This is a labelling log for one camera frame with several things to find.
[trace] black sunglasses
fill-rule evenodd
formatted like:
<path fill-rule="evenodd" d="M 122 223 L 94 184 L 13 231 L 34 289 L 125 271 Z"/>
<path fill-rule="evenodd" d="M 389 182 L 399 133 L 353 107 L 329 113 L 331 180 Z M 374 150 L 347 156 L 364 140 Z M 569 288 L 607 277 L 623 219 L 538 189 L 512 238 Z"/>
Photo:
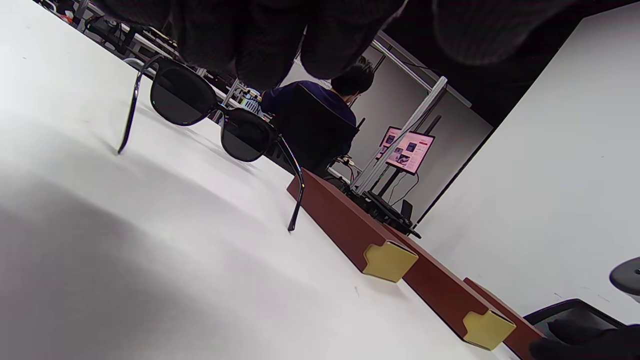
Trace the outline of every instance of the black sunglasses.
<path fill-rule="evenodd" d="M 245 109 L 229 110 L 221 106 L 211 85 L 191 69 L 176 61 L 157 55 L 147 61 L 138 72 L 127 127 L 118 154 L 124 150 L 129 140 L 133 114 L 138 102 L 140 79 L 152 65 L 157 65 L 158 68 L 151 86 L 151 105 L 168 122 L 180 126 L 191 126 L 217 111 L 222 112 L 224 115 L 221 122 L 222 147 L 233 158 L 247 163 L 257 160 L 276 143 L 280 146 L 300 181 L 300 193 L 288 227 L 289 231 L 293 231 L 300 212 L 305 182 L 300 166 L 287 142 L 273 125 L 258 115 Z"/>

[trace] dark tinted lens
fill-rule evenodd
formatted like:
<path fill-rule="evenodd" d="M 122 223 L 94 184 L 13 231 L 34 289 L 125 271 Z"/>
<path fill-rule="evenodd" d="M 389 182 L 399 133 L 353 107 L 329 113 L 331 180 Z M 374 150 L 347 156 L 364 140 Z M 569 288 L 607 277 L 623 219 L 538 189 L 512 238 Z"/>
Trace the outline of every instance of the dark tinted lens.
<path fill-rule="evenodd" d="M 163 70 L 161 65 L 151 88 L 151 102 L 166 120 L 189 126 L 207 116 L 216 98 L 196 74 L 180 68 Z"/>
<path fill-rule="evenodd" d="M 253 161 L 262 156 L 274 142 L 275 134 L 269 125 L 256 114 L 244 109 L 227 113 L 222 146 L 234 158 Z"/>

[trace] gloved hand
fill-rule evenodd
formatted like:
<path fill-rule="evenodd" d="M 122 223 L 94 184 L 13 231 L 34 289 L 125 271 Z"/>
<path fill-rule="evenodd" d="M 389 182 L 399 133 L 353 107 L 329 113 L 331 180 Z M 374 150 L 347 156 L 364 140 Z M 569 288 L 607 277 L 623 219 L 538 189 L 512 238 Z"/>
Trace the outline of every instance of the gloved hand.
<path fill-rule="evenodd" d="M 94 0 L 117 19 L 156 29 L 171 24 L 190 64 L 223 70 L 257 90 L 274 87 L 301 60 L 331 79 L 367 49 L 407 0 Z M 433 0 L 443 50 L 470 65 L 503 60 L 544 20 L 576 0 Z"/>

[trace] white wall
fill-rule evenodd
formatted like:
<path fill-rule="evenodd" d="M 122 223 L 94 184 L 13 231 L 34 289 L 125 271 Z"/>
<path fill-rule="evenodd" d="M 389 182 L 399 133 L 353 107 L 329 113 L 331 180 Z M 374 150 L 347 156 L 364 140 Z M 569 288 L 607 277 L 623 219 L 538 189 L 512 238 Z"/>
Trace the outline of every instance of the white wall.
<path fill-rule="evenodd" d="M 609 272 L 640 256 L 640 4 L 584 19 L 418 227 L 521 315 L 580 298 L 627 323 Z"/>
<path fill-rule="evenodd" d="M 379 39 L 379 41 L 387 45 L 384 39 Z M 402 60 L 409 60 L 397 51 L 394 51 L 394 53 Z M 368 48 L 364 55 L 373 64 L 377 63 L 382 57 L 373 48 Z M 418 70 L 416 70 L 416 73 L 421 75 L 423 80 L 430 85 L 435 84 L 435 81 L 425 73 Z M 283 85 L 299 80 L 311 80 L 320 83 L 319 80 L 308 75 L 300 64 L 296 63 L 283 81 Z M 403 127 L 427 94 L 428 92 L 425 88 L 405 74 L 397 65 L 390 60 L 385 60 L 376 71 L 376 77 L 371 89 L 358 98 L 352 107 L 358 121 L 363 117 L 367 119 L 353 140 L 351 151 L 349 152 L 354 162 L 360 167 L 365 167 L 378 150 L 378 146 L 388 127 Z M 443 117 L 433 131 L 433 135 L 436 136 L 436 142 L 432 145 L 424 163 L 420 167 L 420 183 L 406 198 L 414 205 L 412 216 L 414 221 L 432 203 L 433 199 L 440 193 L 440 190 L 449 182 L 451 177 L 492 129 L 478 114 L 449 92 L 434 109 L 422 130 L 425 130 L 431 120 L 438 114 Z M 342 165 L 335 165 L 334 169 L 345 176 L 349 175 L 349 170 Z M 376 190 L 382 187 L 392 172 L 392 170 L 387 172 Z M 397 183 L 398 186 L 393 192 L 392 202 L 404 195 L 415 184 L 416 180 L 416 177 L 406 176 Z M 386 194 L 385 199 L 388 199 L 389 195 L 390 191 Z"/>

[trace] computer monitor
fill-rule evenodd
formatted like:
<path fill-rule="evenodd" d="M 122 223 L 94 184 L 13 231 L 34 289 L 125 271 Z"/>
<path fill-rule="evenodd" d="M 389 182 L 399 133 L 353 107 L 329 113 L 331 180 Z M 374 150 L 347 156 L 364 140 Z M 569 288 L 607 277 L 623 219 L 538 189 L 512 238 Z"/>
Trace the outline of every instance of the computer monitor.
<path fill-rule="evenodd" d="M 401 131 L 402 129 L 398 127 L 389 126 L 385 137 L 380 143 L 380 152 L 376 159 L 382 157 Z M 391 157 L 389 157 L 387 164 L 415 175 L 422 164 L 422 160 L 424 160 L 425 155 L 431 148 L 433 140 L 435 140 L 434 136 L 409 131 L 396 147 Z"/>

